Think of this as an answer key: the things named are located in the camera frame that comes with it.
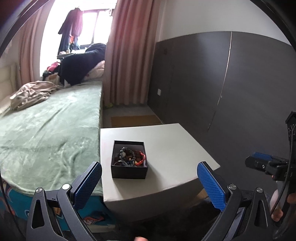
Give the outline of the person's right hand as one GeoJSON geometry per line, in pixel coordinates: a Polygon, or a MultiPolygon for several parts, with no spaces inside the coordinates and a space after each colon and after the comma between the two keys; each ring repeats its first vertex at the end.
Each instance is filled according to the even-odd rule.
{"type": "MultiPolygon", "coordinates": [[[[278,199],[278,195],[279,195],[279,190],[276,189],[276,190],[274,191],[274,193],[273,193],[271,199],[270,199],[270,203],[269,203],[269,204],[270,204],[270,208],[271,208],[271,209],[272,209],[273,206],[275,205],[275,203],[276,203],[276,201],[277,201],[277,199],[278,199]]],[[[287,202],[288,202],[289,204],[295,204],[295,196],[296,196],[295,193],[290,194],[290,195],[288,196],[288,198],[287,198],[287,202]]],[[[271,218],[273,219],[273,221],[275,221],[275,222],[279,222],[280,219],[282,218],[282,216],[283,216],[283,211],[281,210],[281,208],[282,208],[282,203],[281,203],[281,201],[280,201],[280,202],[278,203],[278,205],[276,206],[274,212],[271,214],[271,218]]]]}

